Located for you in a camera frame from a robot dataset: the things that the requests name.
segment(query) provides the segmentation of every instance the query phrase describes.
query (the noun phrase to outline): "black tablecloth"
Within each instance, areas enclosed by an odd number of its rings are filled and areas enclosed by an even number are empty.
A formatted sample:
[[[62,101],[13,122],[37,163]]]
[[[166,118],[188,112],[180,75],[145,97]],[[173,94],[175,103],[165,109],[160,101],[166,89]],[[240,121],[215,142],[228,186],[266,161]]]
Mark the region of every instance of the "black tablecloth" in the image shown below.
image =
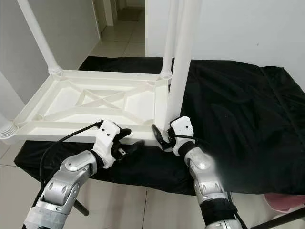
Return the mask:
[[[159,73],[161,58],[88,57],[80,70]],[[182,115],[216,160],[225,190],[261,194],[305,194],[305,94],[279,67],[233,61],[192,60]],[[27,141],[17,166],[39,179],[39,162],[51,142]],[[89,143],[63,143],[46,170]],[[146,146],[124,163],[99,169],[92,178],[193,195],[182,158]]]

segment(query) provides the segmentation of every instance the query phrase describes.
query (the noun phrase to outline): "tile floor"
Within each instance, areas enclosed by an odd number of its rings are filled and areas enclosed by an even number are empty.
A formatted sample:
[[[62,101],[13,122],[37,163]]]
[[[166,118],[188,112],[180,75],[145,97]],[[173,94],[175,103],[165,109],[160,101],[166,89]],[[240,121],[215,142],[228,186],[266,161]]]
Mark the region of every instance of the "tile floor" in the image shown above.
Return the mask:
[[[145,56],[145,16],[139,22],[118,21],[107,27],[91,55]],[[23,142],[0,143],[0,229],[19,229],[39,189],[39,183],[13,163]],[[151,188],[89,180],[78,196],[89,210],[84,217],[73,209],[65,229],[202,229],[196,197]],[[240,216],[251,227],[274,217],[261,195],[233,194]],[[304,229],[296,220],[276,229]]]
[[[102,40],[90,56],[145,57],[145,14],[139,21],[117,21],[102,32]]]

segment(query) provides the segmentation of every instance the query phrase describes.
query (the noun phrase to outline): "black cable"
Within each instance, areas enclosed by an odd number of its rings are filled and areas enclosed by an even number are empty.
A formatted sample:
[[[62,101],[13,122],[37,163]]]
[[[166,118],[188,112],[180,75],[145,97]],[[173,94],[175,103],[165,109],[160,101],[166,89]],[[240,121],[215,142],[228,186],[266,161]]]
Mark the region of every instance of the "black cable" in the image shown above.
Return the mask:
[[[193,139],[193,140],[196,140],[197,142],[201,142],[204,145],[210,145],[210,143],[208,143],[207,141],[204,141],[197,137],[186,136],[186,135],[174,135],[174,137]]]
[[[70,135],[68,135],[68,136],[65,136],[64,138],[60,139],[59,141],[54,142],[49,148],[47,148],[47,149],[44,151],[44,153],[43,153],[43,155],[42,155],[42,157],[41,157],[41,160],[40,160],[40,168],[39,168],[39,170],[40,170],[40,195],[43,193],[43,190],[44,190],[44,187],[45,187],[45,184],[46,184],[45,179],[44,179],[44,161],[45,161],[45,158],[46,158],[48,152],[50,151],[50,149],[52,149],[52,148],[53,148],[54,146],[56,146],[57,144],[59,144],[59,143],[65,141],[65,140],[69,139],[70,137],[72,137],[72,136],[74,136],[74,135],[77,135],[77,134],[79,134],[79,133],[81,133],[81,132],[84,132],[84,131],[86,131],[86,130],[89,130],[89,129],[91,129],[92,127],[95,127],[95,126],[96,126],[96,127],[99,128],[99,127],[101,127],[102,123],[103,123],[103,120],[101,120],[100,122],[94,123],[94,124],[92,124],[92,125],[90,125],[90,126],[88,126],[88,127],[85,127],[85,128],[83,128],[83,129],[81,129],[81,130],[78,130],[78,131],[76,131],[76,132],[74,132],[74,133],[72,133],[72,134],[70,134]]]
[[[236,218],[238,219],[238,221],[240,222],[241,226],[243,229],[248,229],[248,227],[246,226],[246,224],[244,223],[244,221],[242,220],[242,218],[239,216],[239,214],[237,213],[237,208],[236,206],[233,204],[233,201],[232,201],[232,196],[231,196],[231,193],[230,192],[227,192],[228,193],[228,200],[229,200],[229,203],[231,204],[231,206],[234,206],[235,208],[235,211],[234,211],[234,214],[236,216]]]

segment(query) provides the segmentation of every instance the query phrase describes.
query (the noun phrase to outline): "white wall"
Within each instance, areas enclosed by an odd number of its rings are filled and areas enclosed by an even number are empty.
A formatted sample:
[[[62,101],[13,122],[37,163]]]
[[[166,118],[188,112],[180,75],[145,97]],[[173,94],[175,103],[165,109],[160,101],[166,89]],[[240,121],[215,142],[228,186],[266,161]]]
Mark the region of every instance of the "white wall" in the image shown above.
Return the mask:
[[[147,1],[146,56],[163,56],[168,8]],[[304,0],[204,0],[193,58],[285,67],[305,90],[304,21]]]
[[[145,7],[145,0],[126,0],[126,5],[129,7]]]
[[[30,4],[59,65],[77,69],[99,40],[92,1],[30,0]],[[48,77],[17,0],[0,0],[0,70],[24,103]]]

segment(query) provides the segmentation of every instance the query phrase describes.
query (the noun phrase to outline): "pink object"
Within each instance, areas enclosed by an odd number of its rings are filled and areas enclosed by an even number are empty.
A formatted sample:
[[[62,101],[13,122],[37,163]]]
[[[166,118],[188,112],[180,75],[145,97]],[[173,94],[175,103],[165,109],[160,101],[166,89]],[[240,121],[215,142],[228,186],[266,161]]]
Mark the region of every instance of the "pink object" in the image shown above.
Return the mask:
[[[291,208],[305,204],[305,195],[267,193],[264,196],[272,209],[283,212],[287,212]]]

